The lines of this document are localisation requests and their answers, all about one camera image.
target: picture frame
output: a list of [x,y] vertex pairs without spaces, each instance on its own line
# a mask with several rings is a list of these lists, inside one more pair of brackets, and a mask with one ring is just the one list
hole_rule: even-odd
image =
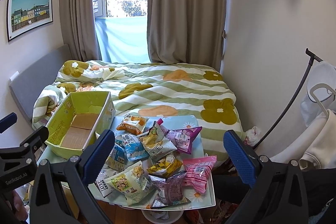
[[7,1],[8,42],[53,21],[53,0]]

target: white hanger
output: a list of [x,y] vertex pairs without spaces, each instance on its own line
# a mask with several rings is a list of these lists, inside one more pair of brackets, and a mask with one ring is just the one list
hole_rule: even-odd
[[324,112],[325,116],[327,117],[327,119],[329,118],[329,113],[326,110],[326,108],[324,107],[324,105],[322,105],[321,101],[316,97],[316,95],[314,94],[314,91],[319,89],[319,88],[325,88],[329,91],[331,91],[335,96],[336,96],[336,90],[334,90],[331,86],[324,84],[324,83],[320,83],[317,85],[314,85],[311,89],[310,89],[310,95],[314,98],[314,100],[317,102],[317,104],[320,106],[320,108],[322,109],[322,111]]

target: metal bolt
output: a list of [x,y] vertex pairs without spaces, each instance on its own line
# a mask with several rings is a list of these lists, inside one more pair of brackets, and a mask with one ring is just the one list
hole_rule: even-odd
[[298,166],[299,163],[296,160],[291,160],[291,165],[293,166]]
[[44,166],[44,165],[47,164],[47,162],[48,162],[48,161],[47,161],[46,159],[43,159],[43,160],[41,160],[40,165]]
[[259,157],[259,160],[261,160],[261,162],[268,162],[268,157],[265,156],[265,155],[261,155],[261,156]]
[[76,162],[77,160],[79,160],[79,157],[78,156],[72,156],[71,158],[70,158],[70,161],[71,162]]

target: headboard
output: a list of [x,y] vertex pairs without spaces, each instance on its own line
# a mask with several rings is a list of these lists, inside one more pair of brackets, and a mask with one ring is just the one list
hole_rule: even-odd
[[35,101],[41,91],[54,82],[64,62],[71,59],[69,46],[65,44],[37,60],[9,84],[17,106],[29,123],[33,118]]

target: brown curtain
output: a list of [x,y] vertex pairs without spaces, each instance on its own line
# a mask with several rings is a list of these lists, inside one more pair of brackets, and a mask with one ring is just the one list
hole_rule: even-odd
[[59,0],[62,36],[74,59],[98,60],[92,0]]
[[148,0],[152,62],[221,66],[226,0]]

